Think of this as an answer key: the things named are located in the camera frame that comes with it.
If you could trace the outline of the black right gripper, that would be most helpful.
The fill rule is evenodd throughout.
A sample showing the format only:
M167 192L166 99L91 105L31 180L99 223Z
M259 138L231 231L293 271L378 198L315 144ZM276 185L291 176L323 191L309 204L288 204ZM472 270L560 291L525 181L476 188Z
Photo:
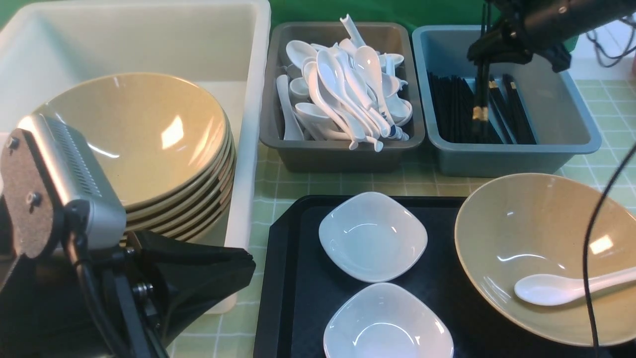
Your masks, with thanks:
M494 0L500 16L467 51L473 63L528 64L546 59L555 73L568 70L565 42L633 14L634 0Z

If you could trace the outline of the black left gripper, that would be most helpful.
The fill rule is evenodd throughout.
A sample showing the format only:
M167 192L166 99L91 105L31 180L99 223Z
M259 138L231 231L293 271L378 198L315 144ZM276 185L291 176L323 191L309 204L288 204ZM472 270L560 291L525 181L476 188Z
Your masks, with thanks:
M130 358L165 358L198 317L250 284L245 249L180 242L141 231L126 247L91 254L95 288ZM3 358L114 358L89 314L68 256L1 264Z

